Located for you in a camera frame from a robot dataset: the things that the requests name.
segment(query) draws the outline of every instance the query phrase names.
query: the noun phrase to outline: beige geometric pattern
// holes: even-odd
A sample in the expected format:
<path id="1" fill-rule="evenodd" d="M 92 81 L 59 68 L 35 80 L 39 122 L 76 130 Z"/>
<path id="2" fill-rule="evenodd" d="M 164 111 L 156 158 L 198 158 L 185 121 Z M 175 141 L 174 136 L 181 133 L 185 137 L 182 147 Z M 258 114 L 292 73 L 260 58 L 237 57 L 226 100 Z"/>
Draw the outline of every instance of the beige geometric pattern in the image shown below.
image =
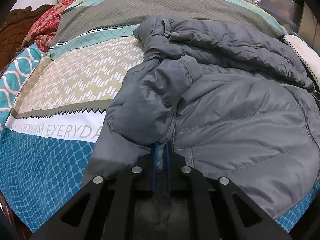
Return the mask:
<path id="1" fill-rule="evenodd" d="M 143 55 L 134 36 L 69 51 L 35 68 L 13 108 L 20 114 L 114 98 L 127 71 L 142 63 Z"/>

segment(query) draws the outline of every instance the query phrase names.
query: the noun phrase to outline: patterned bedsheet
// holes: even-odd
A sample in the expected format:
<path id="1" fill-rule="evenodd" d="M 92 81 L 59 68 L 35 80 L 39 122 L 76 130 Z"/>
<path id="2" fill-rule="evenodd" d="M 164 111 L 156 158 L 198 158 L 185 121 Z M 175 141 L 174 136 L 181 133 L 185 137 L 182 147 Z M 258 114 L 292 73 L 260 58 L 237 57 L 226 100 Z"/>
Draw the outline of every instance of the patterned bedsheet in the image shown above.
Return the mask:
<path id="1" fill-rule="evenodd" d="M 105 110 L 128 69 L 143 61 L 132 32 L 155 12 L 286 34 L 273 17 L 243 0 L 73 2 L 48 53 L 31 45 L 0 80 L 0 189 L 33 232 L 81 187 Z M 317 190 L 299 212 L 279 218 L 287 231 Z"/>

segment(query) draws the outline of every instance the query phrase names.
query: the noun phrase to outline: red floral pillow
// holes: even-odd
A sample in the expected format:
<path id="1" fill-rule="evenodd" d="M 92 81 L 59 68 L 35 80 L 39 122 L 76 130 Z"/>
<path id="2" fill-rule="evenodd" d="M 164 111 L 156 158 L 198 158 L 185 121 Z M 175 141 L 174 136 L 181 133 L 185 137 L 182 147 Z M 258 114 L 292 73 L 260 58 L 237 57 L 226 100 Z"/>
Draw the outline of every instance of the red floral pillow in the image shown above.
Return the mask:
<path id="1" fill-rule="evenodd" d="M 56 35 L 61 13 L 74 1 L 76 0 L 63 0 L 47 10 L 33 24 L 22 42 L 22 47 L 28 47 L 35 43 L 41 51 L 48 52 L 51 42 Z"/>

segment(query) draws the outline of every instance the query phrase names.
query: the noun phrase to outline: bed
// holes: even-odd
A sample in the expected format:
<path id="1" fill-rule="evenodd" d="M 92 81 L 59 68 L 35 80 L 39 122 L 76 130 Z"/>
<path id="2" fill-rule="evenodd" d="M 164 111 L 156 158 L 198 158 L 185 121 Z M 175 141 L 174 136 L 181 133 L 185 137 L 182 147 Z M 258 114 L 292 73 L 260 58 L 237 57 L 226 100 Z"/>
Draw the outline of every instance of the bed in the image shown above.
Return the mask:
<path id="1" fill-rule="evenodd" d="M 32 232 L 104 172 L 94 145 L 127 72 L 143 62 L 133 31 L 155 11 L 284 37 L 318 90 L 319 56 L 250 1 L 64 0 L 33 25 L 0 81 L 0 190 Z M 108 174 L 134 161 L 109 167 Z M 302 197 L 271 212 L 287 232 L 317 195 L 317 177 L 306 187 Z"/>

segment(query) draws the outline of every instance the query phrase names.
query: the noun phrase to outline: pillow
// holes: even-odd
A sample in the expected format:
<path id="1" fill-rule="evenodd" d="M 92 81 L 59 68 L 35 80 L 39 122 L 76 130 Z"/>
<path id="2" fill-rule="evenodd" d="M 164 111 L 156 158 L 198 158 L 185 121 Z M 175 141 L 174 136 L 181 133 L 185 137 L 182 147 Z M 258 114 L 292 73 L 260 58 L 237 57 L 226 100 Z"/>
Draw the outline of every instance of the pillow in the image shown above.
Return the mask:
<path id="1" fill-rule="evenodd" d="M 300 60 L 306 65 L 318 88 L 320 88 L 320 57 L 302 39 L 294 35 L 285 35 L 284 42 L 296 52 Z"/>
<path id="2" fill-rule="evenodd" d="M 48 52 L 57 32 L 62 12 L 74 1 L 76 0 L 63 0 L 46 11 L 33 24 L 22 42 L 22 47 L 35 43 L 41 51 Z"/>

